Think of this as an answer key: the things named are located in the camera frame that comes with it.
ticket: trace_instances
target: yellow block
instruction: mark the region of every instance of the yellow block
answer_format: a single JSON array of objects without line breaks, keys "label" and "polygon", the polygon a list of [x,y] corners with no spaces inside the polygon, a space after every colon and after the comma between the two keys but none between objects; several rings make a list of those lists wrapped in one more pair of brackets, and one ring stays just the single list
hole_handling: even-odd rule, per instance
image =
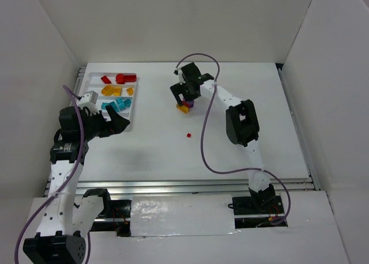
[{"label": "yellow block", "polygon": [[114,87],[111,85],[107,85],[103,88],[103,90],[101,90],[101,94],[103,94],[104,96],[111,96],[114,92]]},{"label": "yellow block", "polygon": [[186,107],[185,105],[183,105],[183,106],[179,106],[178,104],[177,104],[177,108],[179,109],[179,110],[181,110],[182,112],[184,112],[185,114],[187,114],[187,113],[189,113],[189,111],[190,111],[190,109],[188,108],[188,107]]},{"label": "yellow block", "polygon": [[128,88],[127,93],[128,93],[129,96],[132,96],[133,95],[133,88],[132,87]]},{"label": "yellow block", "polygon": [[114,88],[114,96],[120,96],[122,92],[122,88],[121,87],[115,87]]}]

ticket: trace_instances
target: blue block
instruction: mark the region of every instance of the blue block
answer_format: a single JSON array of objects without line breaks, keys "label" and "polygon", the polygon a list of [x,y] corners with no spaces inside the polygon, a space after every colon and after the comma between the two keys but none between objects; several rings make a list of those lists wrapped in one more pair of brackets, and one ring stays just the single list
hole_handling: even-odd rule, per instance
[{"label": "blue block", "polygon": [[120,110],[125,110],[126,109],[125,102],[123,101],[122,98],[116,99],[115,102],[118,105],[118,107],[119,107]]},{"label": "blue block", "polygon": [[119,112],[119,109],[118,109],[118,107],[116,106],[116,104],[114,103],[114,101],[111,101],[111,102],[109,103],[109,105],[111,105],[111,106],[113,107],[113,109],[115,110],[115,112]]},{"label": "blue block", "polygon": [[102,103],[101,104],[101,109],[102,110],[106,110],[106,106],[108,105],[108,103]]},{"label": "blue block", "polygon": [[132,103],[132,101],[130,99],[125,100],[126,107],[130,107],[131,103]]}]

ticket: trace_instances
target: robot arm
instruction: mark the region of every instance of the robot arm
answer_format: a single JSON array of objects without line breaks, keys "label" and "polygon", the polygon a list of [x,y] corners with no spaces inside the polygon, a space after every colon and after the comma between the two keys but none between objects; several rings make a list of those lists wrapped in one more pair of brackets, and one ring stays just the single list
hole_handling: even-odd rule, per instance
[{"label": "robot arm", "polygon": [[61,193],[56,193],[76,165],[81,145],[80,126],[74,107],[66,107],[59,113],[61,128],[55,134],[54,145],[50,150],[52,164],[49,197],[56,197],[46,206],[36,236],[25,239],[23,245],[23,251],[33,263],[82,263],[87,233],[95,218],[109,211],[110,195],[107,189],[87,190],[80,207],[74,209],[77,183],[88,151],[88,141],[95,137],[119,134],[130,124],[110,105],[106,106],[106,110],[111,120],[106,121],[95,105],[96,100],[97,93],[88,92],[78,102],[85,133],[82,158],[68,184]]},{"label": "robot arm", "polygon": [[[189,63],[175,70],[179,83],[171,87],[171,91],[179,106],[184,101],[192,101],[202,96],[211,99],[214,94],[214,78],[209,74],[201,75],[194,63]],[[244,147],[252,167],[264,168],[259,151],[259,123],[254,104],[251,100],[242,101],[217,85],[214,103],[225,111],[226,132],[229,140],[235,145]],[[262,207],[276,196],[274,187],[266,173],[248,171],[248,188],[257,207]]]}]

